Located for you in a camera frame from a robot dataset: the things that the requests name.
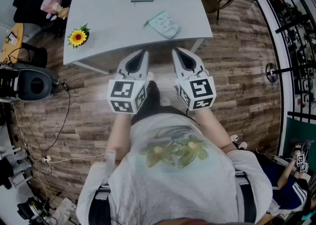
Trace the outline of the black round weight plate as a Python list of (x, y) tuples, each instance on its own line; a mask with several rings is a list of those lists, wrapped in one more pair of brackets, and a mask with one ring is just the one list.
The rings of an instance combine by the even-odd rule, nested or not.
[(278, 80), (278, 73), (276, 73), (276, 71), (277, 69), (275, 64), (268, 63), (266, 65), (265, 73), (269, 82), (275, 83)]

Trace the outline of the pink bag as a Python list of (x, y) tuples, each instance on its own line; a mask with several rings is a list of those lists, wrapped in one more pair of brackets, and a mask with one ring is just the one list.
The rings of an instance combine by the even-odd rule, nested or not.
[(40, 9), (46, 13), (57, 14), (57, 6), (61, 7), (61, 0), (43, 0)]

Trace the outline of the green board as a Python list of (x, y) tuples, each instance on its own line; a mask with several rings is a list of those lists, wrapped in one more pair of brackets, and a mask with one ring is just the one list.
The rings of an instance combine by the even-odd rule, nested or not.
[(296, 143), (314, 141), (309, 151), (309, 161), (316, 159), (316, 124), (288, 117), (282, 155), (289, 157)]

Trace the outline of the person's right forearm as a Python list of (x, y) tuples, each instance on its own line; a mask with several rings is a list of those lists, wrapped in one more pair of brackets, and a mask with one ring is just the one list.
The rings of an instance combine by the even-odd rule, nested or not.
[(237, 150), (225, 128), (217, 120), (210, 108), (195, 111), (197, 123), (203, 135), (224, 153)]

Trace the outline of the grey round appliance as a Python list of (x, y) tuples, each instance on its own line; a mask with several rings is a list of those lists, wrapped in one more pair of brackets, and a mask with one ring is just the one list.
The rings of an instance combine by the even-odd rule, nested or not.
[(60, 83), (56, 72), (25, 64), (0, 67), (0, 103), (45, 99)]

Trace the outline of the black round stool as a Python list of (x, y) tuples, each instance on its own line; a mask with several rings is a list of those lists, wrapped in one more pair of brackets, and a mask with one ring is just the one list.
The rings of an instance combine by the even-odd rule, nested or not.
[(34, 55), (31, 57), (30, 63), (33, 66), (46, 68), (47, 65), (47, 50), (43, 47), (35, 47), (27, 43), (22, 43), (21, 45), (24, 49), (34, 52)]

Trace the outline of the person's left forearm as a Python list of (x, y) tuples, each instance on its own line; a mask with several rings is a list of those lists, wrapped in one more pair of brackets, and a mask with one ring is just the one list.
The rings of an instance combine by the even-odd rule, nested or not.
[(130, 151), (131, 115), (117, 114), (106, 145), (106, 151), (115, 151), (115, 164), (119, 165)]

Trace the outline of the light green patterned pouch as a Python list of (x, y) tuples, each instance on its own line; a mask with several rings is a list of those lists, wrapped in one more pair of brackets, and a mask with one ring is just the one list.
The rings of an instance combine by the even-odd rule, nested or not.
[(143, 24), (143, 28), (147, 25), (166, 39), (175, 38), (181, 31), (181, 26), (178, 25), (165, 10), (147, 20)]

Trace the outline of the black office chair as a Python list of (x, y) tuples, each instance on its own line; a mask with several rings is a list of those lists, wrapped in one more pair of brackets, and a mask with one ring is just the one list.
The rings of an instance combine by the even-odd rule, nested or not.
[(16, 11), (13, 16), (15, 23), (34, 24), (42, 31), (53, 33), (61, 37), (67, 24), (67, 17), (72, 0), (61, 0), (61, 7), (57, 6), (57, 14), (42, 11), (40, 6), (43, 0), (14, 0), (13, 6)]

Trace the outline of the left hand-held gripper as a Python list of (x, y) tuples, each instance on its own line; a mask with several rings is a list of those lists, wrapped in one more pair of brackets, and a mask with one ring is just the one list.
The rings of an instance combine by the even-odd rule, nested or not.
[(107, 101), (115, 113), (137, 114), (147, 97), (149, 52), (137, 50), (121, 60), (108, 84)]

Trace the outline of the white plastic bag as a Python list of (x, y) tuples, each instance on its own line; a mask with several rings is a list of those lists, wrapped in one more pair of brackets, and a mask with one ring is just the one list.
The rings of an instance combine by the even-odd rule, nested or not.
[(65, 225), (71, 212), (75, 211), (76, 208), (76, 204), (74, 204), (70, 199), (64, 198), (59, 207), (55, 210), (55, 213), (51, 216), (53, 225)]

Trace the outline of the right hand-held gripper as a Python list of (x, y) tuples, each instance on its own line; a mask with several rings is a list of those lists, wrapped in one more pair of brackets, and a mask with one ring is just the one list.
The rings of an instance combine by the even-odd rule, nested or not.
[(204, 69), (202, 60), (184, 48), (174, 48), (172, 59), (177, 79), (177, 93), (188, 110), (210, 108), (216, 99), (212, 76)]

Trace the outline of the sunflower in white pot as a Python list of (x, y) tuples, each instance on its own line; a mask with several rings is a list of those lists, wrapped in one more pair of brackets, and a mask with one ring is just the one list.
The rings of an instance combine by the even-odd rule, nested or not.
[(71, 46), (73, 49), (79, 47), (91, 48), (94, 45), (94, 35), (88, 27), (88, 23), (80, 26), (79, 29), (74, 29), (67, 36), (67, 46)]

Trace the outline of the person's white flower print shirt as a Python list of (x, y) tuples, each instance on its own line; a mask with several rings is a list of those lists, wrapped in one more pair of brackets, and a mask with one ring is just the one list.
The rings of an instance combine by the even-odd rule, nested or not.
[(224, 153), (191, 119), (150, 116), (131, 126), (119, 165), (91, 166), (79, 196), (81, 225), (153, 225), (179, 218), (209, 223), (258, 222), (272, 186), (249, 151)]

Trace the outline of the black metal shelf rack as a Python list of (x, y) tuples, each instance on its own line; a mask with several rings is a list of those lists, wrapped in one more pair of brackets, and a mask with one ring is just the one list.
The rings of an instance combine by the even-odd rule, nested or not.
[(276, 54), (282, 110), (316, 124), (316, 19), (305, 0), (255, 0)]

